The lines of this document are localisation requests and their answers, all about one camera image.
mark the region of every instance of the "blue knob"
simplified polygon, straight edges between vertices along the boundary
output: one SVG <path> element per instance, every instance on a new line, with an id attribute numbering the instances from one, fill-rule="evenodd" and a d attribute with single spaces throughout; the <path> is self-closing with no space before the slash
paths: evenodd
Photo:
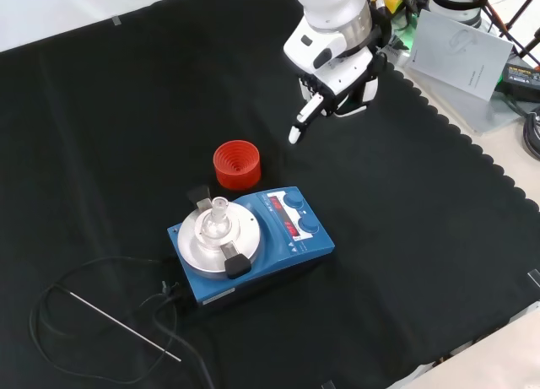
<path id="1" fill-rule="evenodd" d="M 287 206 L 290 206 L 291 208 L 295 208 L 295 209 L 301 208 L 302 205 L 304 205 L 304 198 L 302 197 L 300 192 L 292 191 L 292 192 L 286 193 L 285 196 L 283 197 L 283 200 L 285 201 Z"/>
<path id="2" fill-rule="evenodd" d="M 298 221 L 298 226 L 308 233 L 316 233 L 319 230 L 319 221 L 312 214 L 305 214 Z"/>

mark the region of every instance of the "scalloped edge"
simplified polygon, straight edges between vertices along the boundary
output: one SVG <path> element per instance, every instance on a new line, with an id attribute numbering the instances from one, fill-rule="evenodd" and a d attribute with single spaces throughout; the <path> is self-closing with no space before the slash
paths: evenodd
<path id="1" fill-rule="evenodd" d="M 496 164 L 493 157 L 491 157 L 489 154 L 484 153 L 482 146 L 473 143 L 473 140 L 468 135 L 462 133 L 462 130 L 461 128 L 459 128 L 459 126 L 450 123 L 450 120 L 445 115 L 439 113 L 439 110 L 429 103 L 429 98 L 425 96 L 421 89 L 416 87 L 416 84 L 412 80 L 405 78 L 405 75 L 400 70 L 396 70 L 392 63 L 389 62 L 388 66 L 394 72 L 393 75 L 399 81 L 404 82 L 408 87 L 413 89 L 413 92 L 418 96 L 418 100 L 420 100 L 422 105 L 428 107 L 430 111 L 433 111 L 437 120 L 443 126 L 448 127 L 450 132 L 453 133 L 454 137 L 460 138 L 461 140 L 465 141 L 471 149 L 475 150 L 475 153 L 480 156 L 481 160 L 490 165 L 495 174 L 500 177 L 502 181 L 509 187 L 513 195 L 518 195 L 519 198 L 523 200 L 523 202 L 526 204 L 526 206 L 533 210 L 535 214 L 540 213 L 539 204 L 528 198 L 525 191 L 523 191 L 523 189 L 521 189 L 520 187 L 516 186 L 516 181 L 512 177 L 505 174 L 505 169 L 501 165 Z"/>

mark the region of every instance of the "black power cable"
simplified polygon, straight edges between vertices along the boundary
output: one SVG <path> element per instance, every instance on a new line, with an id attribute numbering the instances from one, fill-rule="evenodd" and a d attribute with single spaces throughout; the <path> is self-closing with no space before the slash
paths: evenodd
<path id="1" fill-rule="evenodd" d="M 139 312 L 143 311 L 144 308 L 145 308 L 144 305 L 146 305 L 148 302 L 150 302 L 153 299 L 157 299 L 159 297 L 166 298 L 166 295 L 164 295 L 163 293 L 160 293 L 160 294 L 153 294 L 152 296 L 149 296 L 135 310 L 129 311 L 125 316 L 119 317 L 119 318 L 117 318 L 117 320 L 121 321 L 121 322 L 125 322 L 127 319 L 129 319 L 131 317 L 134 317 Z M 52 324 L 52 322 L 50 320 L 49 310 L 48 310 L 46 302 L 44 300 L 41 302 L 39 321 L 40 321 L 41 324 L 43 324 L 43 326 L 47 330 L 49 330 L 50 332 L 56 334 L 57 336 L 60 336 L 62 338 L 71 338 L 71 339 L 77 339 L 77 340 L 82 340 L 82 339 L 92 340 L 92 339 L 95 339 L 96 336 L 102 335 L 102 334 L 108 332 L 109 330 L 111 330 L 113 328 L 116 328 L 115 324 L 110 324 L 110 325 L 108 325 L 106 327 L 103 327 L 103 328 L 101 328 L 99 330 L 95 330 L 93 332 L 81 332 L 81 333 L 78 333 L 78 334 L 71 334 L 69 332 L 63 332 L 62 330 L 56 328 Z"/>
<path id="2" fill-rule="evenodd" d="M 149 366 L 149 368 L 143 374 L 141 374 L 140 376 L 138 376 L 136 378 L 133 378 L 131 380 L 121 381 L 121 380 L 113 379 L 113 378 L 110 378 L 110 377 L 107 377 L 107 376 L 92 375 L 92 374 L 87 374 L 87 373 L 83 373 L 83 372 L 77 372 L 77 371 L 73 371 L 73 370 L 68 370 L 68 369 L 60 366 L 59 364 L 57 364 L 55 361 L 53 361 L 51 359 L 50 355 L 45 351 L 45 349 L 43 348 L 43 346 L 41 344 L 41 341 L 40 341 L 40 324 L 43 324 L 45 327 L 49 328 L 55 334 L 59 334 L 59 335 L 62 335 L 64 337 L 66 337 L 66 336 L 69 337 L 69 335 L 62 332 L 62 331 L 60 331 L 60 330 L 58 330 L 58 329 L 56 329 L 48 321 L 46 321 L 44 323 L 44 319 L 41 318 L 41 312 L 42 312 L 43 308 L 46 307 L 46 303 L 47 303 L 47 300 L 48 300 L 49 295 L 51 294 L 51 292 L 54 289 L 59 289 L 60 291 L 62 291 L 64 293 L 67 293 L 68 290 L 65 289 L 62 286 L 62 282 L 65 279 L 67 279 L 68 277 L 74 275 L 75 273 L 77 273 L 79 271 L 82 271 L 85 268 L 93 267 L 95 265 L 103 264 L 103 263 L 106 263 L 106 262 L 133 262 L 133 263 L 139 263 L 139 264 L 142 264 L 142 265 L 153 265 L 153 266 L 155 266 L 155 265 L 161 265 L 161 264 L 163 264 L 163 263 L 165 263 L 167 261 L 169 261 L 169 259 L 162 261 L 162 260 L 140 259 L 140 258 L 133 258 L 133 257 L 103 257 L 103 258 L 97 258 L 97 259 L 94 259 L 92 261 L 86 262 L 86 263 L 80 265 L 79 267 L 73 268 L 70 271 L 64 273 L 56 282 L 49 285 L 49 287 L 47 287 L 45 290 L 43 290 L 40 293 L 37 301 L 35 302 L 35 305 L 30 310 L 30 314 L 29 314 L 30 338 L 32 340 L 32 343 L 35 345 L 38 352 L 40 353 L 41 357 L 49 365 L 51 365 L 53 368 L 55 368 L 56 370 L 60 370 L 62 373 L 67 374 L 67 375 L 77 376 L 77 377 L 85 378 L 85 379 L 96 379 L 96 380 L 101 380 L 101 381 L 108 381 L 108 382 L 111 382 L 111 383 L 116 383 L 118 385 L 133 385 L 133 384 L 136 384 L 136 383 L 144 380 L 145 378 L 147 378 L 152 373 L 152 371 L 159 365 L 161 360 L 164 358 L 165 351 L 168 351 L 168 349 L 172 345 L 173 338 L 169 339 L 168 343 L 165 346 L 165 351 Z M 152 295 L 149 298 L 147 298 L 143 303 L 141 303 L 141 305 L 139 306 L 139 309 L 144 304 L 146 304 L 149 300 L 151 300 L 153 298 L 156 298 L 156 297 L 164 297 L 165 301 L 167 301 L 165 293 L 163 293 L 163 294 L 155 294 L 155 295 Z M 176 326 L 177 326 L 177 315 L 176 315 L 176 311 L 175 311 L 175 313 L 174 313 L 174 329 L 175 330 L 176 330 Z"/>
<path id="3" fill-rule="evenodd" d="M 412 15 L 414 14 L 418 16 L 419 10 L 420 10 L 419 0 L 401 0 L 401 1 L 402 1 L 402 4 L 396 10 L 396 12 L 392 15 L 392 18 L 394 18 L 399 12 L 401 12 L 402 10 L 401 6 L 403 6 L 405 8 L 406 24 L 402 28 L 395 29 L 396 32 L 401 32 L 407 29 L 411 24 Z"/>
<path id="4" fill-rule="evenodd" d="M 540 160 L 540 122 L 538 122 L 537 112 L 524 111 L 517 104 L 517 101 L 509 95 L 505 95 L 505 103 L 510 109 L 525 119 L 525 123 L 523 124 L 523 142 L 531 154 Z"/>
<path id="5" fill-rule="evenodd" d="M 206 366 L 203 357 L 198 353 L 198 351 L 195 348 L 193 348 L 193 346 L 189 344 L 189 342 L 187 342 L 184 338 L 176 334 L 176 331 L 171 331 L 169 328 L 167 328 L 158 320 L 158 314 L 167 305 L 171 303 L 174 304 L 174 302 L 180 298 L 181 298 L 180 296 L 171 296 L 170 298 L 165 300 L 161 305 L 159 305 L 153 315 L 154 324 L 161 332 L 169 336 L 170 339 L 174 339 L 175 341 L 180 343 L 182 347 L 187 349 L 192 354 L 192 356 L 195 358 L 195 360 L 198 363 L 198 368 L 202 372 L 202 378 L 206 382 L 207 389 L 215 389 L 215 385 L 213 383 L 212 377 L 210 376 L 210 373 L 208 372 L 208 367 Z"/>

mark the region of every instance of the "paper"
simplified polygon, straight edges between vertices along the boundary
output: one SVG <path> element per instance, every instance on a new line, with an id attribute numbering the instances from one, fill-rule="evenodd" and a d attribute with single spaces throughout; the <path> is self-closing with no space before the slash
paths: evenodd
<path id="1" fill-rule="evenodd" d="M 408 66 L 489 100 L 511 48 L 509 41 L 424 10 Z"/>

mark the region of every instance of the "white surface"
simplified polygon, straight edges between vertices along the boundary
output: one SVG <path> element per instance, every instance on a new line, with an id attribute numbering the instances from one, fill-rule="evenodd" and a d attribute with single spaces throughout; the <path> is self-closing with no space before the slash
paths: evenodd
<path id="1" fill-rule="evenodd" d="M 94 24 L 160 0 L 0 0 L 0 51 Z"/>
<path id="2" fill-rule="evenodd" d="M 420 376 L 406 389 L 540 387 L 540 311 L 534 311 Z"/>
<path id="3" fill-rule="evenodd" d="M 405 385 L 408 383 L 411 383 L 415 379 L 417 379 L 419 376 L 422 376 L 427 371 L 431 370 L 433 368 L 433 364 L 428 365 L 420 365 L 411 375 L 405 376 L 400 381 L 394 382 L 393 385 L 389 386 L 387 389 L 402 389 Z"/>
<path id="4" fill-rule="evenodd" d="M 518 9 L 526 0 L 504 0 L 503 2 L 494 4 L 494 9 L 504 22 L 510 21 Z M 517 20 L 514 26 L 510 29 L 510 33 L 522 45 L 526 45 L 532 40 L 534 32 L 540 28 L 540 0 L 533 0 L 523 15 Z M 540 46 L 532 51 L 532 55 L 540 60 Z M 529 57 L 524 59 L 526 62 L 536 67 L 536 63 Z"/>
<path id="5" fill-rule="evenodd" d="M 509 41 L 423 11 L 408 65 L 489 100 L 511 47 Z"/>
<path id="6" fill-rule="evenodd" d="M 298 0 L 307 21 L 315 28 L 336 29 L 360 14 L 365 0 Z"/>

